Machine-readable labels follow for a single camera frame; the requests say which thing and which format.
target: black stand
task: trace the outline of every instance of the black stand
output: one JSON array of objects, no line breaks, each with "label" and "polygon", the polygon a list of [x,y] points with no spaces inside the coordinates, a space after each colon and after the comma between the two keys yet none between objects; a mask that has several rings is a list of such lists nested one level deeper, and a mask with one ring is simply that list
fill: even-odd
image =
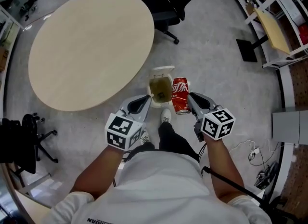
[{"label": "black stand", "polygon": [[248,62],[258,62],[254,49],[260,46],[262,43],[266,42],[268,39],[268,36],[265,35],[264,37],[256,41],[254,44],[251,44],[251,42],[246,40],[236,39],[243,60]]}]

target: coca-cola can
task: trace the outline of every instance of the coca-cola can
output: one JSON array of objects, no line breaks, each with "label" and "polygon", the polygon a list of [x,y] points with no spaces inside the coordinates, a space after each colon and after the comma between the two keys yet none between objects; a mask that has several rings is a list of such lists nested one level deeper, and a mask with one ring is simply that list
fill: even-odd
[{"label": "coca-cola can", "polygon": [[172,103],[177,114],[189,114],[187,103],[188,84],[186,78],[175,78],[172,87]]}]

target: concrete floor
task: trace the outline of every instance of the concrete floor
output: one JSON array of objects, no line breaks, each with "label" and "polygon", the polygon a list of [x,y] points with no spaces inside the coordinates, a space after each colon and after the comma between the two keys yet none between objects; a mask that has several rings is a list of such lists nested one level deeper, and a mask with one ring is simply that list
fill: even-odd
[{"label": "concrete floor", "polygon": [[[38,10],[29,21],[51,13],[68,0],[39,0]],[[41,156],[37,173],[23,176],[28,183],[45,175],[52,178],[36,187],[32,194],[44,204],[53,206],[68,194],[77,176],[106,147],[104,125],[111,112],[128,97],[146,93],[151,68],[174,65],[173,77],[186,77],[190,91],[204,93],[218,104],[228,108],[236,117],[232,134],[224,139],[228,149],[251,139],[262,149],[264,160],[271,156],[267,139],[271,138],[271,112],[280,107],[280,92],[276,73],[262,69],[262,54],[257,51],[258,63],[243,62],[236,40],[254,41],[250,28],[235,0],[193,0],[186,9],[185,21],[169,28],[178,36],[179,45],[159,31],[155,32],[152,50],[135,78],[119,93],[105,103],[80,112],[62,112],[43,104],[34,94],[28,77],[28,56],[33,40],[44,23],[36,20],[32,27],[19,36],[16,43],[6,88],[5,115],[21,119],[26,113],[38,112],[46,118],[45,131],[56,129],[58,136],[45,140],[42,145],[59,159],[58,164]],[[147,129],[153,143],[159,142],[157,128],[160,110],[151,109]],[[172,125],[185,137],[198,153],[202,144],[193,132],[193,115],[177,116],[173,113]],[[276,144],[270,143],[271,150]],[[247,142],[231,151],[246,185],[253,185],[262,166],[249,164],[248,154],[253,144]],[[270,162],[278,157],[278,152]],[[257,155],[254,164],[262,162]],[[205,152],[201,165],[208,164]],[[210,177],[205,175],[205,185],[212,190]]]}]

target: round wooden table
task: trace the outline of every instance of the round wooden table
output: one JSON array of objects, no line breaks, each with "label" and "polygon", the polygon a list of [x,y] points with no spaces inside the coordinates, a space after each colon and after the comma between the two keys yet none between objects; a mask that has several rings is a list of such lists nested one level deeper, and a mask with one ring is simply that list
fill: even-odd
[{"label": "round wooden table", "polygon": [[29,57],[38,98],[62,111],[101,104],[142,67],[154,23],[141,0],[70,0],[39,30]]}]

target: shoe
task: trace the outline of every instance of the shoe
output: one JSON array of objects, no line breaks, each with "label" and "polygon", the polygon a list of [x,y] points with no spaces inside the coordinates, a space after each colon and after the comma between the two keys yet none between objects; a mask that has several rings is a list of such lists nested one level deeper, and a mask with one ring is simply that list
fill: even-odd
[{"label": "shoe", "polygon": [[141,145],[143,145],[146,142],[151,142],[150,136],[149,136],[148,131],[146,129],[144,129],[143,132],[142,132],[140,142],[141,142]]},{"label": "shoe", "polygon": [[163,123],[163,122],[170,123],[171,122],[171,111],[170,111],[169,108],[165,108],[162,111],[162,113],[160,115],[160,121],[161,121],[161,123]]}]

